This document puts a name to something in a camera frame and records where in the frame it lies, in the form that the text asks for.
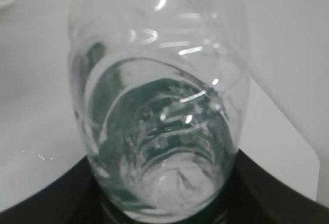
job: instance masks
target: black base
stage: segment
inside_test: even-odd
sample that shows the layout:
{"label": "black base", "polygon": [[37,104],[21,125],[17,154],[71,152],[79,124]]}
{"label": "black base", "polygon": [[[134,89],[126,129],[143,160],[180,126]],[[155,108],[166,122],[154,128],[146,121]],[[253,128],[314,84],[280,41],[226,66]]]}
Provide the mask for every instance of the black base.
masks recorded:
{"label": "black base", "polygon": [[[237,156],[227,194],[228,224],[329,223],[329,209],[277,181],[243,152]],[[2,212],[0,223],[104,224],[99,202],[97,184],[84,158],[45,190]],[[208,216],[221,212],[220,206],[217,203]],[[194,223],[212,224],[209,221]]]}

